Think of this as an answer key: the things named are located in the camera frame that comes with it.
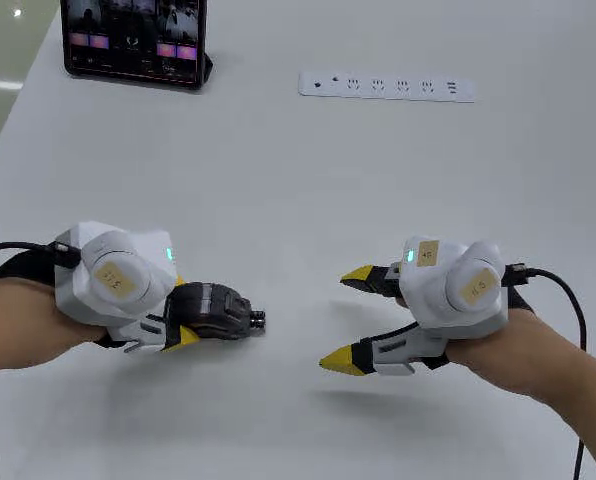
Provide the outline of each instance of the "electrical outlet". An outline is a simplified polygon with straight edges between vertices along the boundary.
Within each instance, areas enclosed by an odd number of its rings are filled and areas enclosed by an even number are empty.
[[[374,78],[371,81],[371,89],[376,95],[382,95],[385,91],[385,81],[381,78]]]
[[[407,80],[403,80],[401,78],[397,79],[395,84],[396,93],[400,95],[407,95],[409,93],[409,82]]]
[[[303,72],[298,90],[320,97],[473,102],[474,86],[451,77]]]
[[[360,80],[354,77],[347,78],[347,90],[353,92],[357,92],[360,90]]]
[[[423,80],[420,82],[420,93],[423,96],[432,96],[435,91],[433,80]]]

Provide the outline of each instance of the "floor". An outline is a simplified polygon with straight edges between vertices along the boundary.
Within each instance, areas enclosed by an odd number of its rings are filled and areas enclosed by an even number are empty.
[[[0,0],[0,130],[57,8],[58,0]]]

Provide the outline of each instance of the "label sticker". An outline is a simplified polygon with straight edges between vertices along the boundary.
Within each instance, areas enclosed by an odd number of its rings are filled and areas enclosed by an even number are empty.
[[[498,280],[491,273],[491,270],[488,268],[483,268],[482,272],[475,275],[471,281],[465,285],[465,287],[460,291],[462,298],[465,299],[469,305],[475,305],[476,302],[482,297],[485,293],[491,290],[492,287],[496,286]]]
[[[125,298],[136,289],[136,285],[113,262],[107,262],[94,274],[107,290],[119,299]]]
[[[428,240],[420,242],[418,247],[417,267],[435,267],[438,263],[438,245],[439,240]]]

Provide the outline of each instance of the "white table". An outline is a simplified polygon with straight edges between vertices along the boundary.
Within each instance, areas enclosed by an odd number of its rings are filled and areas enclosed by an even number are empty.
[[[0,136],[0,240],[166,228],[186,279],[235,287],[268,333],[0,373],[0,478],[569,478],[560,419],[460,367],[317,361],[410,321],[338,278],[417,233],[561,274],[596,354],[596,1],[212,2],[208,47],[201,95],[74,80],[54,21]],[[336,67],[462,76],[478,102],[297,94],[300,70]],[[577,338],[555,285],[523,294]]]

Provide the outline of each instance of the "black strap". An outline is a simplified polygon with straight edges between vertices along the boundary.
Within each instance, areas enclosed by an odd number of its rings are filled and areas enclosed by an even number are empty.
[[[55,288],[56,277],[54,275],[53,258],[53,254],[49,252],[30,250],[19,253],[0,266],[0,279],[24,278]],[[107,334],[95,343],[104,348],[119,348],[127,342],[116,342]]]
[[[507,307],[521,308],[522,310],[529,310],[531,313],[535,313],[534,309],[520,296],[514,287],[509,287],[507,290]]]

